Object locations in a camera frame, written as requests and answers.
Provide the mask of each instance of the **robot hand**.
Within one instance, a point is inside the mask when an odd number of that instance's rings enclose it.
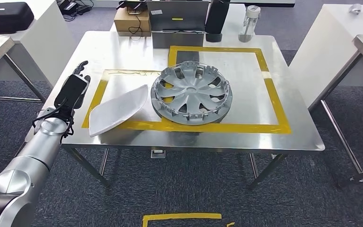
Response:
[[[35,207],[53,166],[62,138],[73,134],[74,109],[81,107],[90,77],[80,63],[54,101],[33,121],[35,135],[0,173],[0,227],[25,227],[33,222]]]

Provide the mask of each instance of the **white curved plastic part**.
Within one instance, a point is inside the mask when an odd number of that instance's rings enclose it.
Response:
[[[90,113],[90,137],[109,131],[132,117],[147,98],[148,86],[143,85],[97,105]]]

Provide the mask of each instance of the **yellow tape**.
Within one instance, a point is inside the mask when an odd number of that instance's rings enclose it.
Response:
[[[188,219],[188,218],[222,219],[222,215],[216,213],[180,213],[180,214],[144,215],[143,227],[148,227],[148,221],[168,220],[168,219]]]
[[[107,80],[101,80],[96,88],[93,100],[91,101],[90,107],[88,108],[86,117],[84,118],[82,128],[88,128],[90,126],[90,113],[91,111],[101,103],[102,97],[104,96],[104,92],[106,89],[106,85],[108,85]]]
[[[168,65],[176,64],[178,51],[197,51],[197,52],[252,52],[255,53],[259,67],[262,72],[269,72],[262,50],[259,48],[223,48],[223,47],[196,47],[196,46],[171,46],[169,49]],[[265,86],[268,90],[269,98],[272,103],[278,124],[226,124],[226,123],[209,123],[204,125],[183,125],[174,123],[166,118],[162,118],[161,122],[143,122],[143,121],[125,121],[117,126],[119,129],[130,130],[155,130],[155,131],[185,131],[185,132],[218,132],[218,133],[292,133],[288,119],[283,110],[283,106],[279,100],[275,85],[269,73],[263,73]],[[93,97],[93,101],[89,107],[86,118],[84,119],[82,128],[89,127],[89,113],[100,104],[102,96],[107,85],[106,80],[101,80]],[[165,98],[165,102],[171,102],[172,98]]]
[[[196,51],[196,52],[239,52],[239,53],[255,53],[257,56],[259,68],[261,71],[269,72],[267,62],[260,48],[232,48],[232,47],[202,47],[202,46],[170,46],[168,66],[176,64],[178,51]]]
[[[264,79],[265,86],[267,86],[267,90],[269,93],[269,98],[273,106],[273,110],[275,111],[275,115],[277,118],[277,122],[281,127],[281,131],[286,134],[292,133],[290,129],[289,121],[286,117],[285,111],[283,109],[282,104],[280,103],[279,96],[277,95],[277,91],[275,88],[275,84],[273,83],[272,79]]]

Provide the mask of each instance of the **metal table frame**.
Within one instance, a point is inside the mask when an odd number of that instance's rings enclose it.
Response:
[[[14,72],[20,77],[20,79],[37,95],[36,98],[18,98],[18,97],[2,97],[0,100],[6,101],[18,101],[18,102],[36,102],[45,103],[46,98],[41,94],[41,92],[34,86],[31,80],[24,74],[21,68],[13,61],[13,59],[8,55],[8,51],[12,49],[15,45],[13,40],[8,36],[0,36],[0,59],[3,58],[6,63],[14,70]]]
[[[109,148],[106,148],[102,157],[101,165],[97,170],[89,161],[83,157],[76,148],[62,145],[62,148],[72,156],[79,164],[81,164],[95,179],[97,179],[104,187],[110,187],[109,182],[104,177],[106,161],[109,155]],[[261,183],[272,171],[287,157],[286,154],[272,155],[272,161],[269,162],[267,167],[258,173],[257,164],[253,153],[249,153],[252,171],[254,174],[254,181],[248,186],[250,190],[253,190],[259,183]]]
[[[344,65],[344,67],[338,72],[338,74],[332,79],[332,81],[328,84],[328,86],[322,91],[322,93],[315,99],[315,101],[311,104],[308,110],[311,112],[317,107],[319,104],[322,104],[324,110],[326,111],[328,118],[333,124],[333,127],[339,136],[343,146],[349,155],[353,165],[357,170],[357,174],[351,176],[348,180],[344,180],[339,182],[339,186],[344,187],[352,183],[363,182],[363,169],[360,166],[357,158],[355,157],[353,151],[351,150],[350,146],[348,145],[347,140],[345,139],[336,119],[334,118],[331,110],[328,107],[325,99],[329,96],[329,94],[336,88],[337,85],[347,76],[347,74],[351,71],[351,69],[363,58],[363,35],[358,35],[353,40],[354,45],[357,47],[357,51],[355,54],[350,58],[350,60]]]
[[[3,59],[7,64],[15,71],[15,73],[20,77],[20,79],[32,90],[32,92],[38,97],[37,98],[19,98],[19,97],[6,97],[0,96],[0,100],[4,101],[17,101],[17,102],[31,102],[31,103],[45,103],[46,98],[41,94],[41,92],[34,86],[30,79],[23,73],[23,71],[18,67],[18,65],[9,57],[6,53]]]

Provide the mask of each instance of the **black speaker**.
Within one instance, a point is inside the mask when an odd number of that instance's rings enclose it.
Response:
[[[221,34],[223,25],[225,24],[226,15],[229,11],[230,0],[212,0],[209,7],[207,23],[205,31],[209,34]],[[221,35],[207,35],[207,41],[219,42]]]

